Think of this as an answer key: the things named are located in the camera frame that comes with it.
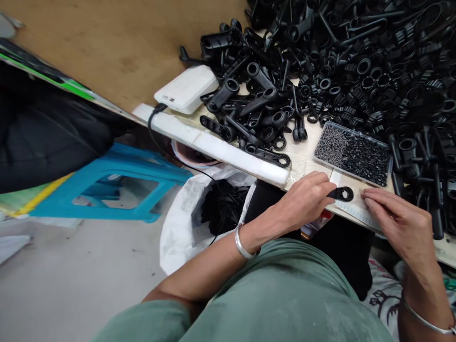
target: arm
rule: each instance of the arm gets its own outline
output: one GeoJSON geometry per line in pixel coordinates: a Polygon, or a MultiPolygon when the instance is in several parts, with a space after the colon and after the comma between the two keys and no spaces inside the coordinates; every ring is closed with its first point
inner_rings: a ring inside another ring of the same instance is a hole
{"type": "MultiPolygon", "coordinates": [[[[396,252],[407,265],[403,299],[429,323],[441,329],[455,325],[432,237],[432,217],[404,199],[382,189],[366,189],[362,196],[396,252]]],[[[450,342],[431,330],[404,305],[399,306],[399,337],[406,342],[450,342]]]]}
{"type": "MultiPolygon", "coordinates": [[[[334,203],[327,197],[336,188],[322,172],[296,182],[275,205],[239,230],[242,245],[255,253],[263,244],[317,219],[334,203]]],[[[238,252],[234,233],[215,242],[163,280],[143,300],[174,300],[184,304],[195,319],[204,305],[246,263],[238,252]]]]}

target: white power bank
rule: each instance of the white power bank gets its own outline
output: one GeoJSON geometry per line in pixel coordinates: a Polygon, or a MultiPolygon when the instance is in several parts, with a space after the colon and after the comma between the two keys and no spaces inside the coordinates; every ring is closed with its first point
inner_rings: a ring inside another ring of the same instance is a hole
{"type": "Polygon", "coordinates": [[[154,98],[172,110],[192,114],[202,103],[200,96],[216,90],[218,86],[219,82],[208,66],[194,66],[156,92],[154,98]]]}

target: blue plastic stool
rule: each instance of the blue plastic stool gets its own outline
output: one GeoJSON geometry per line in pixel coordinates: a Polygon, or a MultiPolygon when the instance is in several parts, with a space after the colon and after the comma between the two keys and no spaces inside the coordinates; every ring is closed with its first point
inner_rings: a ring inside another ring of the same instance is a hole
{"type": "Polygon", "coordinates": [[[160,214],[151,213],[150,210],[169,189],[175,185],[184,185],[191,176],[192,174],[189,171],[172,165],[157,153],[114,143],[104,156],[75,172],[30,212],[30,215],[80,219],[141,220],[152,223],[160,217],[160,214]],[[111,175],[155,181],[158,185],[133,209],[110,208],[102,200],[119,199],[119,189],[122,187],[121,177],[110,180],[109,176],[111,175]],[[73,204],[73,200],[78,196],[84,196],[93,206],[73,204]]]}

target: silver bangle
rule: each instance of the silver bangle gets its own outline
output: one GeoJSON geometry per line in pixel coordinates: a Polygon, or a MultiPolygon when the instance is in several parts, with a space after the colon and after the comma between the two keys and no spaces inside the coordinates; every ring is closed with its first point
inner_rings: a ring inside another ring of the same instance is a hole
{"type": "Polygon", "coordinates": [[[421,317],[419,314],[417,314],[415,312],[415,310],[413,310],[410,305],[407,303],[407,301],[405,300],[405,297],[404,297],[404,293],[402,293],[402,300],[404,302],[404,305],[405,307],[407,308],[407,310],[409,312],[411,312],[416,318],[418,318],[418,320],[423,323],[426,327],[434,330],[435,332],[438,332],[438,333],[441,333],[441,334],[444,334],[444,335],[456,335],[456,323],[455,323],[455,326],[453,327],[450,327],[449,329],[440,329],[438,327],[436,327],[435,325],[429,323],[428,321],[426,321],[423,317],[421,317]]]}
{"type": "Polygon", "coordinates": [[[255,253],[255,254],[250,254],[249,252],[246,251],[244,246],[241,244],[241,239],[239,238],[239,228],[241,228],[244,225],[243,222],[239,223],[236,226],[236,229],[234,230],[234,240],[236,241],[236,247],[239,253],[245,258],[245,259],[252,259],[256,257],[258,254],[260,254],[261,248],[255,253]]]}

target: hand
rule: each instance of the hand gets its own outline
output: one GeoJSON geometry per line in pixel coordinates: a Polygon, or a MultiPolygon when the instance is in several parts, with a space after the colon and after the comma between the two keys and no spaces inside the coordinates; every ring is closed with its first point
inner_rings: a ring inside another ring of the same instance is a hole
{"type": "Polygon", "coordinates": [[[327,195],[336,187],[324,172],[311,172],[293,184],[264,215],[280,227],[279,236],[297,230],[316,220],[327,205],[335,202],[327,195]]]}
{"type": "Polygon", "coordinates": [[[431,215],[383,189],[361,194],[389,243],[414,273],[437,265],[431,215]]]}

